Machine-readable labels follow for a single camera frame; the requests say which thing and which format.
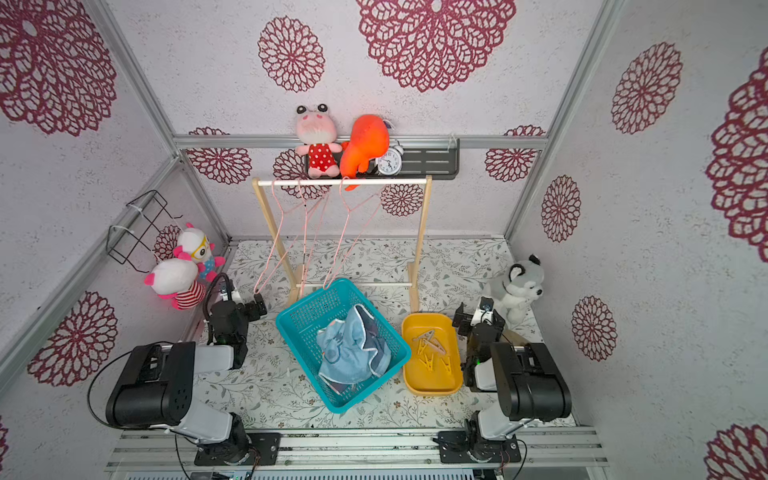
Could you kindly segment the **blue bear towel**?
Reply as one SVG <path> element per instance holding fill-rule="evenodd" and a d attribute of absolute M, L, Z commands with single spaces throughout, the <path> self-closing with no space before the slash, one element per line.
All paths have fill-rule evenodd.
<path fill-rule="evenodd" d="M 374 316 L 362 304 L 319 330 L 316 342 L 322 356 L 318 376 L 337 394 L 383 376 L 392 359 Z"/>

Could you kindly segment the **beige clothespin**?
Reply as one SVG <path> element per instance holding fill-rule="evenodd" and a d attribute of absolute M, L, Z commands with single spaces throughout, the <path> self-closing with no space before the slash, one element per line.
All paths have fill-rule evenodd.
<path fill-rule="evenodd" d="M 437 352 L 437 353 L 439 353 L 441 355 L 445 355 L 446 354 L 445 348 L 442 346 L 442 344 L 437 339 L 429 339 L 429 340 L 426 341 L 426 343 L 435 352 Z"/>

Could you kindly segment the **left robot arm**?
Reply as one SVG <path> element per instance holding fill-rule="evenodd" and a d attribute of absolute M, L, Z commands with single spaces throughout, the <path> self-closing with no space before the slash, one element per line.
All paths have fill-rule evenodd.
<path fill-rule="evenodd" d="M 209 312 L 213 343 L 135 347 L 106 402 L 106 424 L 120 430 L 167 430 L 197 447 L 195 463 L 256 465 L 274 458 L 276 443 L 253 438 L 236 413 L 196 397 L 195 378 L 243 366 L 248 327 L 267 314 L 261 295 L 248 303 L 221 300 Z"/>

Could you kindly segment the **grey clothespin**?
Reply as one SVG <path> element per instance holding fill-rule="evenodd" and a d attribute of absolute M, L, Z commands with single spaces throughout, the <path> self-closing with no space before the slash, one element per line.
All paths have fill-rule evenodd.
<path fill-rule="evenodd" d="M 422 333 L 421 335 L 416 336 L 413 339 L 413 342 L 414 342 L 414 344 L 416 346 L 420 346 L 422 344 L 424 344 L 424 345 L 427 345 L 427 344 L 432 345 L 434 337 L 435 337 L 435 330 L 431 329 L 431 330 L 428 330 L 428 331 Z"/>

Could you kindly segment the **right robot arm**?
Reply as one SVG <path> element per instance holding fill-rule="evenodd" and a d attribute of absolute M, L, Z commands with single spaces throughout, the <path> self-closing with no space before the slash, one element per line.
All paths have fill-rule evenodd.
<path fill-rule="evenodd" d="M 533 421 L 570 416 L 570 390 L 545 344 L 516 346 L 504 339 L 505 321 L 490 299 L 483 297 L 473 314 L 459 306 L 453 326 L 467 340 L 461 364 L 465 385 L 474 393 L 494 393 L 497 401 L 474 412 L 463 430 L 438 434 L 441 461 L 520 462 L 517 431 Z"/>

